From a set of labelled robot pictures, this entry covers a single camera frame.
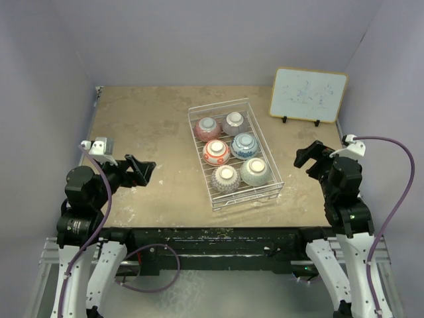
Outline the green patterned bowl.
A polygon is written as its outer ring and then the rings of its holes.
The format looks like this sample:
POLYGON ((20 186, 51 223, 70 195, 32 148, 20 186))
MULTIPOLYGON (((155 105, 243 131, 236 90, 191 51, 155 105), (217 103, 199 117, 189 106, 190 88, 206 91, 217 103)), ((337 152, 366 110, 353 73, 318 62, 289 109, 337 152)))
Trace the green patterned bowl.
POLYGON ((241 180, 254 187, 263 186, 270 179, 270 168, 261 158, 251 158, 240 167, 241 180))

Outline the blue floral bowl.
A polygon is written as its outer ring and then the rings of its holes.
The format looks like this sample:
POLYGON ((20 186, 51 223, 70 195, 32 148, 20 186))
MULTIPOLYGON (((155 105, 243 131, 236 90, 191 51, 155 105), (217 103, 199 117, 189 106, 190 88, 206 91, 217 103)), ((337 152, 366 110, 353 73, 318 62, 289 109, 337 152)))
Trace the blue floral bowl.
POLYGON ((259 150, 259 144, 255 136, 247 132, 240 133, 230 143, 231 154, 240 160, 254 158, 259 150))

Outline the orange floral bowl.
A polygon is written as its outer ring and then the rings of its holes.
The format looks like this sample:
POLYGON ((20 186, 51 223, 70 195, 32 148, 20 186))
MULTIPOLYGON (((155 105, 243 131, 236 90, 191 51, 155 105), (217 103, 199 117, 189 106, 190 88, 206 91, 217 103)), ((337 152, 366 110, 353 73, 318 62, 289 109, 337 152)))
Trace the orange floral bowl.
POLYGON ((202 155, 204 161, 210 166, 221 166, 226 164, 231 151, 229 146, 220 139, 210 140, 203 147, 202 155))

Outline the purple patterned bowl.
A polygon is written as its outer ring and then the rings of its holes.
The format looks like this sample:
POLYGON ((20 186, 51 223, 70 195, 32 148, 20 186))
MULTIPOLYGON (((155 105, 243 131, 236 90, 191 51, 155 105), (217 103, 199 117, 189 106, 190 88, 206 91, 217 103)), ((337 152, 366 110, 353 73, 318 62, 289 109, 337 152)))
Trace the purple patterned bowl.
POLYGON ((240 185, 239 172, 230 165, 215 168, 211 174, 211 185, 213 189, 222 194, 235 192, 240 185))

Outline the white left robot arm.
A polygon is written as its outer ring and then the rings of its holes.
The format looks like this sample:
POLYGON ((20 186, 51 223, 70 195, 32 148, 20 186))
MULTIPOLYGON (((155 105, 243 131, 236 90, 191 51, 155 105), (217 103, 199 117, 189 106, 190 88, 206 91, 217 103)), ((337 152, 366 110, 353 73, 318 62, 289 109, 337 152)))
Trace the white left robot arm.
POLYGON ((122 260, 132 258, 132 230, 104 230, 120 187, 147 186, 155 162, 124 160, 78 166, 66 176, 66 199, 56 229, 60 272, 52 317, 100 317, 105 295, 122 260))

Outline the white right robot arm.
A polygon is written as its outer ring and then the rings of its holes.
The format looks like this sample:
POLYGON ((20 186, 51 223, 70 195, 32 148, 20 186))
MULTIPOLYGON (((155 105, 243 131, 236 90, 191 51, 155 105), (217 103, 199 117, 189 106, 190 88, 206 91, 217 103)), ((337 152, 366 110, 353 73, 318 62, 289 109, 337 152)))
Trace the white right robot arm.
POLYGON ((317 180, 324 197, 325 216, 336 235, 344 257, 341 266, 327 238, 303 237, 294 244, 295 253, 310 259, 329 292, 334 317, 392 317, 374 249, 378 239, 370 210, 360 198, 362 166, 358 158, 365 153, 363 142, 349 140, 346 148, 333 150, 316 140, 296 152, 294 166, 308 160, 307 170, 317 180))

